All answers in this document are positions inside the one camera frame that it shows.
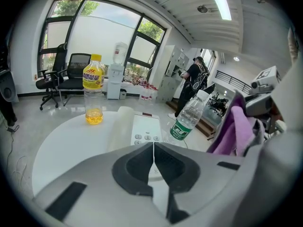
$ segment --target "yellow bottle cap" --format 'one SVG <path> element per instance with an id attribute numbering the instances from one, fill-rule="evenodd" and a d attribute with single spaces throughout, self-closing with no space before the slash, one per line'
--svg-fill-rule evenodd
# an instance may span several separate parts
<path id="1" fill-rule="evenodd" d="M 101 61 L 102 56 L 98 54 L 91 54 L 90 60 L 91 61 Z"/>

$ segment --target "trash can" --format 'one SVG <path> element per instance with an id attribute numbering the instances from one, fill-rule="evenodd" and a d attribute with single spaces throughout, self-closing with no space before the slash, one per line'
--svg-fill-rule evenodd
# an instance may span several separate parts
<path id="1" fill-rule="evenodd" d="M 119 99 L 121 99 L 121 100 L 126 99 L 126 90 L 125 89 L 120 89 Z"/>

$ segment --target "sky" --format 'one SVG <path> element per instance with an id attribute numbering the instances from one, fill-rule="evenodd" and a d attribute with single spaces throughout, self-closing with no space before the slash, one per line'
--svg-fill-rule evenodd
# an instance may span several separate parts
<path id="1" fill-rule="evenodd" d="M 103 2 L 98 2 L 98 3 L 99 3 L 99 6 L 91 14 L 91 16 L 110 19 L 117 23 L 129 26 L 132 28 L 136 27 L 137 22 L 140 18 L 140 15 L 135 14 L 131 11 L 128 11 L 124 8 L 112 5 L 112 4 L 103 3 Z"/>

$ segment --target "glossy tile floor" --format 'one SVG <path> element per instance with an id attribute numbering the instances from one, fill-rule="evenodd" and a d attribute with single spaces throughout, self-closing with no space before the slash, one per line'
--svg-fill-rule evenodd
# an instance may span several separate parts
<path id="1" fill-rule="evenodd" d="M 7 174 L 16 188 L 25 193 L 29 198 L 33 197 L 31 187 L 31 175 L 33 163 L 39 147 L 45 138 L 63 122 L 84 114 L 83 96 L 72 97 L 65 107 L 59 104 L 55 108 L 53 101 L 44 105 L 43 111 L 39 107 L 42 96 L 21 97 L 19 103 L 13 105 L 18 118 L 16 125 L 20 125 L 13 134 L 13 150 L 9 156 Z M 160 117 L 162 134 L 165 135 L 174 121 L 167 114 L 173 110 L 166 104 L 143 105 L 138 103 L 137 97 L 127 97 L 126 100 L 104 100 L 104 111 L 117 111 L 120 106 L 128 106 L 139 112 L 155 114 Z M 206 137 L 196 128 L 187 136 L 186 144 L 180 146 L 189 149 L 206 151 L 210 143 Z M 7 157 L 11 150 L 12 138 L 4 124 L 0 125 L 0 152 L 1 164 L 6 168 Z"/>

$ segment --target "office chair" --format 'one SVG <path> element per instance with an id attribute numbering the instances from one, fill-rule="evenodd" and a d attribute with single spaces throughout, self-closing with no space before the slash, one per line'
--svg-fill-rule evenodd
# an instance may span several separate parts
<path id="1" fill-rule="evenodd" d="M 83 83 L 82 83 L 82 76 L 83 76 L 83 69 L 89 64 L 90 61 L 90 54 L 84 54 L 84 53 L 74 53 L 71 54 L 70 62 L 67 66 L 67 69 L 64 69 L 59 72 L 60 75 L 62 75 L 63 72 L 67 72 L 68 79 L 64 82 L 59 82 L 59 94 L 60 99 L 65 106 L 67 102 L 72 97 L 69 96 L 68 99 L 63 102 L 62 96 L 61 96 L 61 90 L 83 90 Z"/>
<path id="2" fill-rule="evenodd" d="M 63 77 L 58 74 L 59 71 L 61 71 L 64 68 L 65 64 L 65 57 L 66 57 L 66 45 L 67 43 L 61 44 L 57 47 L 57 54 L 55 57 L 55 61 L 53 64 L 53 70 L 50 72 L 46 72 L 47 70 L 39 70 L 43 74 L 43 79 L 40 79 L 36 82 L 36 87 L 38 89 L 46 89 L 46 92 L 50 94 L 46 95 L 42 98 L 42 103 L 40 105 L 40 110 L 43 110 L 43 105 L 48 102 L 50 99 L 55 101 L 55 107 L 58 107 L 58 102 L 55 99 L 55 96 L 59 96 L 58 91 L 56 87 L 58 86 L 59 81 L 63 82 Z"/>

